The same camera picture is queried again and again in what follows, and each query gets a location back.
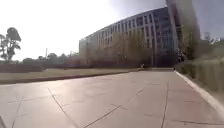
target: concrete pavement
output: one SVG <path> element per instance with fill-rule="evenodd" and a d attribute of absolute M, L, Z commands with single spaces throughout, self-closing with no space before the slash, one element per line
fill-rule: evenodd
<path fill-rule="evenodd" d="M 0 116 L 7 128 L 224 128 L 172 71 L 2 85 Z"/>

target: bush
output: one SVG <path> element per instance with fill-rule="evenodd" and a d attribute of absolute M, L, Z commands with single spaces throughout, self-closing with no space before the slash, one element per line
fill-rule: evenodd
<path fill-rule="evenodd" d="M 176 65 L 175 69 L 198 80 L 202 86 L 212 91 L 224 91 L 223 60 L 188 61 Z"/>

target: window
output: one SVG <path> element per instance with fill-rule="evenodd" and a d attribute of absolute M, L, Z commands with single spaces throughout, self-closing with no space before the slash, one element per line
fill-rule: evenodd
<path fill-rule="evenodd" d="M 144 34 L 144 28 L 142 28 L 142 34 Z"/>
<path fill-rule="evenodd" d="M 166 43 L 166 37 L 163 37 L 162 41 L 163 43 Z"/>
<path fill-rule="evenodd" d="M 158 48 L 161 48 L 161 44 L 158 43 L 158 44 L 157 44 L 157 47 L 158 47 Z"/>
<path fill-rule="evenodd" d="M 154 17 L 154 21 L 157 23 L 158 22 L 158 17 Z"/>
<path fill-rule="evenodd" d="M 125 22 L 125 31 L 127 32 L 128 30 L 128 22 Z"/>
<path fill-rule="evenodd" d="M 163 20 L 169 21 L 169 17 L 164 17 Z"/>
<path fill-rule="evenodd" d="M 132 25 L 133 25 L 133 28 L 135 27 L 135 20 L 133 19 L 132 20 Z"/>
<path fill-rule="evenodd" d="M 147 48 L 149 48 L 149 39 L 147 39 L 147 44 L 146 45 L 147 45 Z"/>
<path fill-rule="evenodd" d="M 114 32 L 116 32 L 116 31 L 117 31 L 117 25 L 114 26 Z"/>
<path fill-rule="evenodd" d="M 148 26 L 145 27 L 145 31 L 146 31 L 146 36 L 149 37 L 149 27 Z"/>
<path fill-rule="evenodd" d="M 152 34 L 152 37 L 153 37 L 154 36 L 153 26 L 151 26 L 151 34 Z"/>
<path fill-rule="evenodd" d="M 129 29 L 131 28 L 131 20 L 129 20 Z"/>
<path fill-rule="evenodd" d="M 160 36 L 160 32 L 157 32 L 156 35 L 157 35 L 157 36 Z"/>
<path fill-rule="evenodd" d="M 165 23 L 162 24 L 163 28 L 168 28 L 169 26 L 170 26 L 170 23 L 168 23 L 168 22 L 165 22 Z"/>
<path fill-rule="evenodd" d="M 149 15 L 149 21 L 152 23 L 152 15 Z"/>
<path fill-rule="evenodd" d="M 102 35 L 101 37 L 103 38 L 103 37 L 104 37 L 104 36 L 103 36 L 103 31 L 101 32 L 101 35 Z"/>
<path fill-rule="evenodd" d="M 138 17 L 136 19 L 136 22 L 137 22 L 137 26 L 142 26 L 143 25 L 143 19 L 142 19 L 142 17 Z"/>
<path fill-rule="evenodd" d="M 118 29 L 118 32 L 120 32 L 120 24 L 118 24 L 118 27 L 117 27 L 117 29 Z"/>
<path fill-rule="evenodd" d="M 154 15 L 154 17 L 157 17 L 157 14 L 156 14 L 156 12 L 153 12 L 153 15 Z"/>
<path fill-rule="evenodd" d="M 155 39 L 152 38 L 152 46 L 154 47 L 154 45 L 155 45 Z"/>
<path fill-rule="evenodd" d="M 144 16 L 145 24 L 148 24 L 147 16 Z"/>
<path fill-rule="evenodd" d="M 157 43 L 160 43 L 160 38 L 157 38 Z"/>
<path fill-rule="evenodd" d="M 121 23 L 121 30 L 124 32 L 124 23 Z"/>

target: modern building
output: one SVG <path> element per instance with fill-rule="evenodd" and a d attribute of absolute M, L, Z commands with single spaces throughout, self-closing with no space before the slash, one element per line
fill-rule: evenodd
<path fill-rule="evenodd" d="M 143 46 L 146 50 L 151 50 L 152 63 L 156 65 L 159 54 L 178 51 L 178 41 L 172 30 L 167 7 L 143 12 L 106 26 L 81 39 L 79 42 L 80 56 L 83 62 L 88 63 L 87 58 L 94 55 L 91 51 L 95 49 L 95 51 L 105 51 L 95 54 L 95 57 L 100 56 L 100 58 L 112 60 L 113 52 L 110 47 L 113 46 L 116 34 L 130 35 L 141 32 L 143 33 Z"/>

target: paving tile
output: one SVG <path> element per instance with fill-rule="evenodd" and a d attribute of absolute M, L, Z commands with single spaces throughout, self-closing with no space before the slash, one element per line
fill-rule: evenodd
<path fill-rule="evenodd" d="M 137 113 L 163 117 L 166 104 L 166 91 L 145 89 L 139 95 L 123 105 L 125 109 Z"/>
<path fill-rule="evenodd" d="M 84 86 L 61 86 L 57 88 L 50 89 L 53 95 L 65 94 L 65 93 L 79 93 L 80 91 L 85 90 Z"/>
<path fill-rule="evenodd" d="M 190 85 L 188 85 L 179 76 L 169 77 L 169 90 L 171 91 L 194 91 Z"/>
<path fill-rule="evenodd" d="M 10 103 L 20 101 L 22 96 L 11 89 L 4 88 L 0 90 L 0 103 Z"/>
<path fill-rule="evenodd" d="M 78 125 L 79 128 L 83 128 L 103 117 L 105 114 L 112 111 L 115 107 L 112 105 L 88 100 L 72 103 L 71 105 L 63 106 L 62 108 L 67 113 L 67 115 Z"/>
<path fill-rule="evenodd" d="M 208 104 L 168 101 L 166 119 L 196 123 L 224 124 L 216 111 Z"/>
<path fill-rule="evenodd" d="M 224 128 L 224 125 L 195 124 L 166 120 L 163 128 Z"/>
<path fill-rule="evenodd" d="M 7 128 L 12 128 L 12 124 L 16 118 L 18 108 L 18 102 L 0 104 L 0 116 L 2 117 Z"/>
<path fill-rule="evenodd" d="M 161 90 L 161 91 L 167 91 L 167 83 L 165 83 L 165 84 L 155 84 L 155 83 L 148 82 L 145 89 L 146 90 L 156 89 L 156 90 Z"/>
<path fill-rule="evenodd" d="M 105 83 L 92 84 L 91 86 L 86 87 L 83 93 L 88 96 L 93 96 L 93 95 L 107 93 L 111 91 L 113 88 L 114 87 L 110 85 L 105 85 Z"/>
<path fill-rule="evenodd" d="M 193 91 L 169 91 L 168 100 L 207 103 L 197 92 Z"/>
<path fill-rule="evenodd" d="M 89 97 L 89 99 L 103 103 L 103 104 L 112 104 L 116 106 L 123 105 L 126 103 L 129 99 L 133 97 L 133 94 L 115 94 L 115 93 L 110 93 L 110 94 L 98 94 L 94 95 L 92 97 Z"/>
<path fill-rule="evenodd" d="M 57 100 L 60 106 L 64 106 L 73 102 L 81 102 L 86 99 L 86 96 L 81 92 L 75 92 L 55 95 L 54 98 Z"/>
<path fill-rule="evenodd" d="M 76 128 L 63 112 L 36 114 L 16 118 L 13 128 Z"/>
<path fill-rule="evenodd" d="M 117 109 L 87 128 L 161 128 L 162 119 Z"/>
<path fill-rule="evenodd" d="M 22 91 L 22 100 L 30 100 L 30 99 L 36 99 L 41 97 L 47 97 L 51 96 L 51 93 L 48 89 L 36 89 L 32 91 Z"/>
<path fill-rule="evenodd" d="M 23 101 L 18 116 L 33 115 L 40 113 L 56 113 L 61 109 L 52 97 L 39 98 Z"/>

